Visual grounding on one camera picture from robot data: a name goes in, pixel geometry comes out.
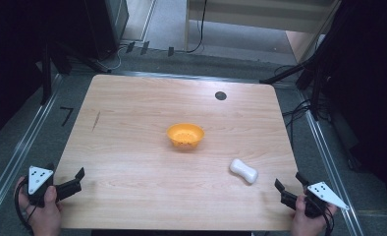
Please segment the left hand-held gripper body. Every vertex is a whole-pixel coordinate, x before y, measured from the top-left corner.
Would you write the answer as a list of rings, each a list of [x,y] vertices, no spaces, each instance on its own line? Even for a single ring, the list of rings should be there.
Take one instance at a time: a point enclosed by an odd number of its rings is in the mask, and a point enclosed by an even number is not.
[[[28,200],[32,206],[44,207],[44,196],[49,186],[53,185],[54,171],[31,166],[28,170]]]

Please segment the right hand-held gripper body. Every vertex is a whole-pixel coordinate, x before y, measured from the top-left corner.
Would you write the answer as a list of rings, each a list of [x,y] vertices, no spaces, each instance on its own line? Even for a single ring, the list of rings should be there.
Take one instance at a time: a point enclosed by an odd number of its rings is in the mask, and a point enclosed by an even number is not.
[[[306,187],[307,200],[305,215],[311,218],[322,215],[328,204],[344,210],[350,207],[325,183],[318,182]]]

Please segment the person's right hand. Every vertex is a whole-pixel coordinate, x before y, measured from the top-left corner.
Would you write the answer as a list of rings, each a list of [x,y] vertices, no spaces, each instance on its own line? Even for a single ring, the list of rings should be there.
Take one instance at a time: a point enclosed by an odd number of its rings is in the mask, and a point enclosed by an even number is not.
[[[327,221],[323,216],[309,218],[305,215],[305,196],[298,196],[290,230],[291,236],[318,236],[326,226]]]

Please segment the person's left hand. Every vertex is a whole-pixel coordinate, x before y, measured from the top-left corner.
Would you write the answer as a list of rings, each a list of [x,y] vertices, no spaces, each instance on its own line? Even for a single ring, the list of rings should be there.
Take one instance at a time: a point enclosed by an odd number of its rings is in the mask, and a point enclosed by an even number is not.
[[[45,207],[34,207],[29,204],[28,197],[20,188],[17,194],[20,215],[26,214],[33,236],[60,236],[62,206],[56,202],[57,192],[49,186],[44,195]]]

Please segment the white soap bar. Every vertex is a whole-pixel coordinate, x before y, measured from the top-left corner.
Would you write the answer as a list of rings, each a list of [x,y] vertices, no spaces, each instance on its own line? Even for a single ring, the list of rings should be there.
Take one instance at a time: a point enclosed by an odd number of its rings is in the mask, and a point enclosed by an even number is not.
[[[249,184],[253,184],[258,177],[258,172],[254,168],[251,168],[250,166],[246,165],[244,162],[237,158],[235,158],[231,162],[230,170],[233,173],[241,176]]]

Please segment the black tape corner mark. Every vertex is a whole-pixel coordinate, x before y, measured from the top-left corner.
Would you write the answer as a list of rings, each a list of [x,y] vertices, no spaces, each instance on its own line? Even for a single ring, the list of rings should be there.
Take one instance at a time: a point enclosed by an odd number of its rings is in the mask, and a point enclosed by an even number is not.
[[[62,125],[61,125],[62,127],[64,127],[64,126],[67,124],[67,122],[69,121],[69,119],[70,119],[72,113],[74,112],[74,108],[73,108],[73,107],[65,107],[65,106],[61,106],[60,109],[61,109],[61,110],[65,110],[65,111],[68,112],[67,115],[66,115],[66,117],[65,117],[65,119],[64,119],[64,121],[62,122]]]

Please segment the black metal stand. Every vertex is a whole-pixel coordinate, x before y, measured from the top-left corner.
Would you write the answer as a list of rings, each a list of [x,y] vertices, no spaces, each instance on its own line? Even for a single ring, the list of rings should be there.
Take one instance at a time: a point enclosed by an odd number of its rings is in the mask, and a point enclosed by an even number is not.
[[[61,74],[69,74],[72,70],[65,48],[57,41],[46,41],[42,46],[42,105],[47,103],[52,93],[51,65]]]
[[[299,90],[306,89],[310,84],[312,84],[312,93],[309,99],[309,111],[313,119],[318,121],[319,94],[321,91],[321,79],[323,76],[323,69],[319,59],[311,56],[309,59],[303,61],[302,63],[292,66],[290,69],[269,79],[260,80],[259,82],[265,85],[272,85],[291,75],[294,75],[297,72],[302,72],[296,81],[296,87]]]

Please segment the dark curtain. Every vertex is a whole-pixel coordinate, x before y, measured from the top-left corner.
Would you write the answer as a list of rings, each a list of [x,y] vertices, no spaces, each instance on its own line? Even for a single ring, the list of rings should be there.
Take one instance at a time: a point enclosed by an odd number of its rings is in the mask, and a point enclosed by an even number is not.
[[[44,41],[62,0],[0,0],[0,131],[42,86]]]
[[[328,35],[334,68],[324,92],[355,136],[351,157],[387,189],[387,0],[343,0]]]

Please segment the orange plastic bowl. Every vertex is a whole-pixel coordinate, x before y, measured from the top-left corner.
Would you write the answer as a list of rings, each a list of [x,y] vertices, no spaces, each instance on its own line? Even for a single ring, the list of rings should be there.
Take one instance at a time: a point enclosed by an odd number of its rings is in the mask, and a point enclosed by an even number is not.
[[[195,148],[204,137],[201,127],[191,123],[178,123],[166,131],[167,137],[175,147]]]

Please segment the black cabinet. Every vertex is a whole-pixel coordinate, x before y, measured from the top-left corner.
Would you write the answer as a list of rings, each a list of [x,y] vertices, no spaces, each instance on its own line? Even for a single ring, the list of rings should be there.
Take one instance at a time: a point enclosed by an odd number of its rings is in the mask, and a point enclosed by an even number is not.
[[[89,52],[95,59],[105,59],[118,51],[129,11],[127,0],[84,0],[88,13]]]

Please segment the metal floor rail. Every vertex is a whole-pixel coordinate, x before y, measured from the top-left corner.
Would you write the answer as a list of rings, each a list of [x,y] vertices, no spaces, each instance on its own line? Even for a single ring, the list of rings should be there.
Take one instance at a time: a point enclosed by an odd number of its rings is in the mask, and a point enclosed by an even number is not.
[[[167,78],[167,79],[181,79],[181,80],[199,80],[208,82],[226,82],[226,83],[243,83],[243,84],[259,84],[259,79],[237,79],[237,78],[223,78],[223,77],[212,77],[212,76],[193,76],[193,75],[177,75],[177,74],[166,74],[166,73],[151,73],[151,72],[134,72],[134,71],[123,71],[113,73],[111,75],[120,76],[131,76],[131,77],[149,77],[149,78]],[[272,84],[276,88],[294,88],[295,82],[291,80],[282,80],[280,82]]]
[[[331,187],[334,192],[349,206],[347,209],[342,209],[341,213],[346,222],[350,235],[365,236],[356,210],[335,164],[332,152],[330,151],[330,148],[324,138],[320,123],[315,120],[309,111],[306,113],[305,117],[325,166]]]
[[[63,77],[56,74],[51,81],[52,94],[48,100],[40,104],[42,90],[39,89],[0,132],[0,206],[45,122],[62,82]]]

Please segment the white furniture frame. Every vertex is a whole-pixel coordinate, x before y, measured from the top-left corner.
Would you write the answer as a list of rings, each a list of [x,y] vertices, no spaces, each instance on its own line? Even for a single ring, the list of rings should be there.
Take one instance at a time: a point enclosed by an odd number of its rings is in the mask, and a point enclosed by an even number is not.
[[[187,0],[185,46],[189,21],[284,30],[298,63],[313,52],[329,31],[342,0]]]

